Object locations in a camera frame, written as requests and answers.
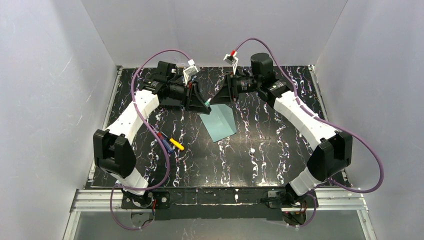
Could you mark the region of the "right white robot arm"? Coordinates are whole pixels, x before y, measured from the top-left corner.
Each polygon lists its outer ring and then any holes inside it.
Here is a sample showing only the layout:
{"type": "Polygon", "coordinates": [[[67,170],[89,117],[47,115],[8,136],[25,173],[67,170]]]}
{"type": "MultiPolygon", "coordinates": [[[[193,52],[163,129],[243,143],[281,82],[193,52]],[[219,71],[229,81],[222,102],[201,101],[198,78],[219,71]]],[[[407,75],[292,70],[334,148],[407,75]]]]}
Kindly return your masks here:
{"type": "Polygon", "coordinates": [[[352,135],[315,119],[316,114],[300,100],[294,87],[277,77],[273,60],[267,53],[251,56],[251,73],[237,69],[236,51],[226,54],[223,60],[232,65],[232,71],[225,73],[221,89],[209,101],[211,105],[236,102],[240,94],[256,92],[261,100],[289,120],[313,148],[305,169],[284,187],[281,196],[287,203],[298,202],[350,165],[352,135]]]}

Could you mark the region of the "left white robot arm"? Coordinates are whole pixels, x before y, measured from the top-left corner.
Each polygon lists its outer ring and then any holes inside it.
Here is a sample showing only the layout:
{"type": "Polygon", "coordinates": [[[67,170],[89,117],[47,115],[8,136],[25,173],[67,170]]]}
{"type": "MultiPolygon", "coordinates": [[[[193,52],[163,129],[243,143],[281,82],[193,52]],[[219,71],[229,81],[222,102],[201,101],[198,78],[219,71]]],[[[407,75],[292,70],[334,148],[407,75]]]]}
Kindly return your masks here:
{"type": "Polygon", "coordinates": [[[153,189],[136,168],[132,143],[142,126],[151,128],[147,117],[163,100],[176,100],[188,112],[210,114],[209,103],[202,97],[197,81],[192,79],[199,71],[193,59],[182,71],[176,64],[159,61],[156,70],[140,83],[133,104],[106,129],[94,133],[95,166],[116,178],[124,191],[142,196],[153,189]]]}

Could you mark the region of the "green white marker pen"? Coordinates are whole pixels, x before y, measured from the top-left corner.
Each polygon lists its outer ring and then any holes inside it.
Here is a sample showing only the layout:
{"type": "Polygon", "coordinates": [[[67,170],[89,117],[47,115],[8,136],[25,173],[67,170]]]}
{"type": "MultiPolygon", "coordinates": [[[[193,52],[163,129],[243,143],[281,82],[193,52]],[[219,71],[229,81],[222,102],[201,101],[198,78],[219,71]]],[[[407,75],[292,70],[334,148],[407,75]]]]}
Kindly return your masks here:
{"type": "Polygon", "coordinates": [[[210,104],[210,101],[211,101],[212,99],[211,98],[209,98],[204,104],[205,104],[205,106],[206,107],[209,107],[211,104],[210,104]]]}

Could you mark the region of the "teal paper envelope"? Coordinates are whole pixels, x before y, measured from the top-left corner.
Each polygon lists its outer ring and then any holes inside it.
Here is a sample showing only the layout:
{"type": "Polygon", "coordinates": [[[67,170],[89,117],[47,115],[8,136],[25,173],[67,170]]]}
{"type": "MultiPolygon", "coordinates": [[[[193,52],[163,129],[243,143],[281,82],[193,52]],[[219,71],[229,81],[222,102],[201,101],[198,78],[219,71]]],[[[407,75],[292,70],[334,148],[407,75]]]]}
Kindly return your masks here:
{"type": "Polygon", "coordinates": [[[237,132],[234,112],[226,104],[211,105],[210,114],[200,114],[200,118],[211,138],[216,143],[237,132]]]}

